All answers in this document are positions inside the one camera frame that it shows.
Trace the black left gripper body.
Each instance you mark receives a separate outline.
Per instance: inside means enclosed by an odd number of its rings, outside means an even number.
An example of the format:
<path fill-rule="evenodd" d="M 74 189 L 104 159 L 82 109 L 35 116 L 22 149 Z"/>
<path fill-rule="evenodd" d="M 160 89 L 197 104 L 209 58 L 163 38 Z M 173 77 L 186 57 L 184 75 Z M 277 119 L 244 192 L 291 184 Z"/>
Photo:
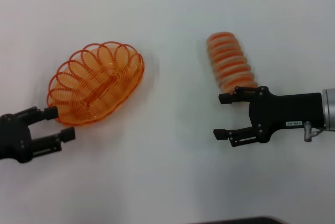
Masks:
<path fill-rule="evenodd" d="M 31 161 L 31 141 L 30 130 L 21 119 L 12 114 L 1 116 L 1 160 Z"/>

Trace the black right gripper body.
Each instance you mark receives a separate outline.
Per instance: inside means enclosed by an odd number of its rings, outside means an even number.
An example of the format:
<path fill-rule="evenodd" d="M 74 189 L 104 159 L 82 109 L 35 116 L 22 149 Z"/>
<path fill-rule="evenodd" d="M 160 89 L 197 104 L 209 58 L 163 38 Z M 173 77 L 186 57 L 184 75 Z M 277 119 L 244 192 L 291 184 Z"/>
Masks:
<path fill-rule="evenodd" d="M 321 129 L 325 124 L 322 96 L 320 93 L 277 96 L 264 86 L 250 101 L 249 118 L 259 143 L 269 142 L 278 130 L 303 128 L 306 122 Z"/>

